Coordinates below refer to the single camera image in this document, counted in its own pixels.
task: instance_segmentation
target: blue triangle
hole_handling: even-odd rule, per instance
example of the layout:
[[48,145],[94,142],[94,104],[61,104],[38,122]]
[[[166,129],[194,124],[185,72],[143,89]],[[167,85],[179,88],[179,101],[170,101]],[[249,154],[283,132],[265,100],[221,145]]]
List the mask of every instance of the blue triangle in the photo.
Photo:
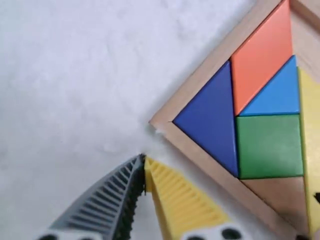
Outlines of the blue triangle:
[[239,176],[230,62],[227,61],[173,123],[235,177]]
[[299,112],[297,63],[296,56],[292,56],[239,115],[279,115]]

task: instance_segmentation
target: white surface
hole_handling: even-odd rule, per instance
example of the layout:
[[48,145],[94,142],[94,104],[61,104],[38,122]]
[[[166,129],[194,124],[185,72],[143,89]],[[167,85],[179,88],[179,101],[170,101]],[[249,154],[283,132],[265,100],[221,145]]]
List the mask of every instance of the white surface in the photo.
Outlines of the white surface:
[[[0,0],[0,238],[32,239],[145,152],[180,169],[253,239],[276,239],[148,127],[253,0]],[[160,240],[151,197],[132,239]]]

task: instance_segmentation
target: wooden tray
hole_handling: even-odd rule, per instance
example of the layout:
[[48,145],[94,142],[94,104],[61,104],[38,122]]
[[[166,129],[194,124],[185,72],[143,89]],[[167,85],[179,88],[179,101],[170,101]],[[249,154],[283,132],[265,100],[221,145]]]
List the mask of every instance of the wooden tray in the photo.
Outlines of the wooden tray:
[[[281,239],[293,240],[301,233],[308,234],[308,230],[305,232],[294,228],[254,194],[241,180],[232,176],[173,124],[173,120],[179,112],[280,2],[281,0],[258,0],[242,21],[218,47],[209,53],[202,64],[152,117],[150,124],[159,129],[168,141],[202,169],[204,173],[225,188],[272,231],[281,236]],[[319,0],[292,0],[290,8],[293,53],[297,56],[297,64],[313,79],[320,82],[320,2]]]

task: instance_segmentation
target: green square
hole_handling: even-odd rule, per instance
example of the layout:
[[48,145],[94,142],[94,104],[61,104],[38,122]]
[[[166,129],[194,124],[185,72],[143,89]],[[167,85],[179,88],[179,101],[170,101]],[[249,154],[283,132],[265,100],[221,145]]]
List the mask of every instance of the green square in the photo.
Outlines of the green square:
[[300,116],[239,116],[237,146],[241,179],[303,176]]

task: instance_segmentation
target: yellow piece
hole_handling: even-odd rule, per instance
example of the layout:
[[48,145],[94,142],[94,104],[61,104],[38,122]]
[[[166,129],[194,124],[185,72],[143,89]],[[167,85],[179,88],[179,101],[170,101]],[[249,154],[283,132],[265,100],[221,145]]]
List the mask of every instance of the yellow piece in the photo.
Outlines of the yellow piece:
[[301,128],[304,154],[304,182],[310,234],[320,228],[320,84],[298,69],[301,100]]
[[149,157],[144,171],[163,239],[179,240],[186,232],[229,222],[219,206],[179,172]]

